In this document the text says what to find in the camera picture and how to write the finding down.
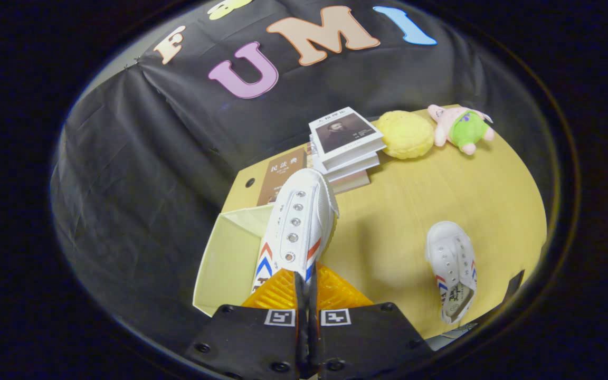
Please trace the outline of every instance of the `plush toy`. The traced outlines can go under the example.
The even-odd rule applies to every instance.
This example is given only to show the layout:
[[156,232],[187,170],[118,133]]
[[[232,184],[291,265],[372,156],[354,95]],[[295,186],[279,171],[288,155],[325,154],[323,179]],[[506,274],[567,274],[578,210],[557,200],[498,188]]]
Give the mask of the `plush toy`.
[[434,104],[429,106],[429,115],[438,125],[435,128],[435,145],[441,147],[446,140],[465,154],[475,153],[475,144],[480,139],[494,139],[494,130],[484,119],[492,118],[480,111],[466,107],[442,108]]
[[389,111],[377,120],[384,134],[384,153],[406,159],[423,156],[433,146],[433,127],[427,119],[407,111]]

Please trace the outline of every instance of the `yellow letter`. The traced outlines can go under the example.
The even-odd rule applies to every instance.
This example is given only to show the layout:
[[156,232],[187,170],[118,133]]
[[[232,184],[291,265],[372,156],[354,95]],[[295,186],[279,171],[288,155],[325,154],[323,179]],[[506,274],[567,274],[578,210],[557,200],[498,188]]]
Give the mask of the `yellow letter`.
[[266,28],[267,32],[280,33],[294,48],[299,51],[301,58],[299,64],[312,65],[324,60],[328,54],[319,51],[311,45],[311,42],[341,53],[341,34],[347,40],[346,47],[352,50],[374,48],[379,45],[379,40],[370,36],[356,19],[350,14],[350,8],[342,6],[325,7],[320,10],[323,23],[318,26],[308,21],[295,17],[284,18],[271,24]]
[[243,5],[247,5],[251,1],[252,0],[224,0],[223,2],[210,8],[208,14],[210,14],[211,20],[216,20],[218,18],[224,17],[236,8],[240,8],[243,7]]
[[181,41],[183,40],[184,37],[179,32],[183,31],[184,29],[186,29],[184,25],[179,26],[172,33],[170,33],[163,41],[159,42],[159,45],[156,45],[156,47],[154,48],[154,51],[158,51],[161,54],[161,57],[164,58],[164,65],[170,62],[170,60],[172,60],[173,57],[180,50],[182,50],[181,45],[175,44],[181,43]]

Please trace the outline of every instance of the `book cover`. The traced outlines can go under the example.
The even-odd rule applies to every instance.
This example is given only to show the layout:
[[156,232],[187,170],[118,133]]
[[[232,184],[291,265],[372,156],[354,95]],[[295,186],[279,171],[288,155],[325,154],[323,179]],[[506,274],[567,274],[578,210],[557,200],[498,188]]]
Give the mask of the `book cover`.
[[350,107],[309,123],[320,161],[328,170],[386,147],[381,132]]
[[307,156],[310,157],[310,153],[307,155],[307,147],[300,147],[269,161],[257,205],[275,202],[280,188],[291,175],[300,169],[311,167],[307,164],[311,161]]

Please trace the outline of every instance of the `felt letter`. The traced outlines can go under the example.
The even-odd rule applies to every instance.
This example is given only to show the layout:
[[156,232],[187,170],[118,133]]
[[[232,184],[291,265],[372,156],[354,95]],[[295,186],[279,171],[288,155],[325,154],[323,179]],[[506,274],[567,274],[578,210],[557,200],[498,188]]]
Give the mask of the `felt letter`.
[[391,7],[374,7],[373,9],[387,15],[391,21],[395,22],[398,28],[405,33],[405,36],[403,36],[405,41],[414,45],[437,45],[438,42],[419,29],[419,26],[410,20],[403,10]]
[[247,5],[252,0],[224,0],[208,10],[211,20],[222,18],[236,8]]
[[343,6],[325,7],[320,10],[322,26],[295,17],[287,17],[271,24],[267,32],[280,33],[294,48],[299,51],[299,64],[312,65],[327,58],[325,51],[316,50],[311,42],[341,53],[341,34],[347,41],[346,47],[351,50],[374,48],[379,40],[370,36],[350,14],[350,8]]
[[278,81],[278,70],[258,49],[260,43],[251,42],[236,50],[236,58],[246,58],[250,63],[260,70],[262,78],[258,82],[246,83],[234,70],[231,70],[231,62],[224,61],[208,74],[208,78],[217,80],[232,94],[243,99],[251,99],[266,93],[275,86]]
[[158,51],[161,54],[161,57],[164,58],[163,64],[170,62],[173,57],[182,50],[181,45],[175,45],[181,43],[183,40],[183,36],[179,33],[186,29],[186,26],[178,26],[172,33],[170,33],[163,41],[159,42],[158,45],[154,48],[154,51]]

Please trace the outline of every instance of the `shoe insole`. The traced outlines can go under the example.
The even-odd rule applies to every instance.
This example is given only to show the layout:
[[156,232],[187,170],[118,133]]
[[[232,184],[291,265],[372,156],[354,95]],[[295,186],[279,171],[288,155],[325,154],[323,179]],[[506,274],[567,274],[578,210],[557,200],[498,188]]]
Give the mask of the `shoe insole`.
[[463,306],[465,306],[473,297],[473,293],[474,292],[470,287],[467,287],[462,283],[458,283],[451,288],[447,294],[449,303],[445,305],[446,310],[444,311],[447,317],[452,318],[452,320],[458,318],[459,313],[463,310]]

